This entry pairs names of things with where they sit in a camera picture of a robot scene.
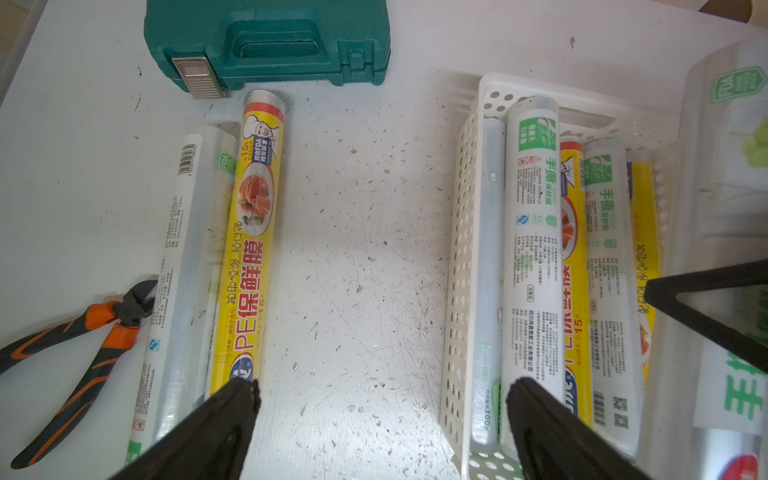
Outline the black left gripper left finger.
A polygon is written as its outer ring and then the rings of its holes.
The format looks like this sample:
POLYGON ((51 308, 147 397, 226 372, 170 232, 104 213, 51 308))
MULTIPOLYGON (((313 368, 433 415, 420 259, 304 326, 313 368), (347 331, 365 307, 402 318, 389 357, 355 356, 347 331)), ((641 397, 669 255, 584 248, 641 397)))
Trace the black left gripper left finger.
POLYGON ((238 479, 260 406, 259 383, 235 378, 113 478, 238 479))

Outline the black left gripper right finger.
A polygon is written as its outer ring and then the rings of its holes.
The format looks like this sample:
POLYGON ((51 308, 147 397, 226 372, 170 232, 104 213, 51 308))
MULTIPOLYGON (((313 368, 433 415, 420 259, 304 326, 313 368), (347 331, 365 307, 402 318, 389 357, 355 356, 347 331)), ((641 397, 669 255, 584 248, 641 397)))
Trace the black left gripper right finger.
POLYGON ((515 381, 506 397, 513 435, 526 479, 645 479, 536 380, 515 381))

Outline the white barcode wrap roll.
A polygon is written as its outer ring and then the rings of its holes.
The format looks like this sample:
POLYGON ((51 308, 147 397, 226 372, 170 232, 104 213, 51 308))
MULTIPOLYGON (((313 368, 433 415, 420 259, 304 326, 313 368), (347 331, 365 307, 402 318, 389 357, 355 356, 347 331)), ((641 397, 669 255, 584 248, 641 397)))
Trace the white barcode wrap roll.
POLYGON ((204 401, 237 146, 234 136, 217 127, 185 132, 155 305, 146 324, 128 463, 204 401))

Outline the white green label wrap roll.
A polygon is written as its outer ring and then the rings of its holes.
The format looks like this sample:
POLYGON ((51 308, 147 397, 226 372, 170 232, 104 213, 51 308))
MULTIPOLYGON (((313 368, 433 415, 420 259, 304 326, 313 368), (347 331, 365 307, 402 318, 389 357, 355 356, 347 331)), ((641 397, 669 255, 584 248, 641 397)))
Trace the white green label wrap roll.
POLYGON ((564 399, 559 105, 545 96, 508 112, 504 184, 501 394, 523 377, 564 399))

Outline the yellow red wrap roll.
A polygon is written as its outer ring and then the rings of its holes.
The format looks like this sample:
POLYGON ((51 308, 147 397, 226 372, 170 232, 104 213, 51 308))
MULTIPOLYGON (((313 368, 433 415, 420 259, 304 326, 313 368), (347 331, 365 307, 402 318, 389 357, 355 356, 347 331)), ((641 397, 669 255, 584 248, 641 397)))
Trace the yellow red wrap roll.
POLYGON ((248 92, 226 224, 206 397, 234 378, 253 381, 259 376, 284 138, 284 101, 270 91, 248 92))

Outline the white green roll group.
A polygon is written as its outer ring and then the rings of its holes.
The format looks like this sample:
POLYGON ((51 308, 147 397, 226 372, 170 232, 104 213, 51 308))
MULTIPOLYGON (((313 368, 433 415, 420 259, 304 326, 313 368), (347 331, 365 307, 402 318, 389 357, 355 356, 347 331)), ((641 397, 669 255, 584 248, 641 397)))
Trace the white green roll group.
POLYGON ((633 460, 640 437, 643 373, 622 142, 603 138, 587 143, 583 178, 594 430, 633 460))

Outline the yellow wrap roll group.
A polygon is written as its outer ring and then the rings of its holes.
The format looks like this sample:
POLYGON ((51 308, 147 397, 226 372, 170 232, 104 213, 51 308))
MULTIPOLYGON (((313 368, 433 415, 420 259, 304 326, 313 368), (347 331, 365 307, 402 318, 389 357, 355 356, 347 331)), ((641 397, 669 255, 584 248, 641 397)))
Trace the yellow wrap roll group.
POLYGON ((584 146, 577 137, 560 138, 564 402, 570 412, 591 427, 594 414, 583 154, 584 146))

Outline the yellow red wrap box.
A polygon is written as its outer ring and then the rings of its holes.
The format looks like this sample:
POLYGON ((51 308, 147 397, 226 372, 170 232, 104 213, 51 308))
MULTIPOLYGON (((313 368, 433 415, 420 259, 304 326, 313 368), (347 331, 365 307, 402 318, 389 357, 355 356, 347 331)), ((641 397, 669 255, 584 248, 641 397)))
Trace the yellow red wrap box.
POLYGON ((654 172, 649 153, 642 150, 628 151, 627 168, 641 337, 641 365, 644 381, 647 381, 656 310, 645 300, 644 295, 647 283, 659 277, 660 269, 654 172))

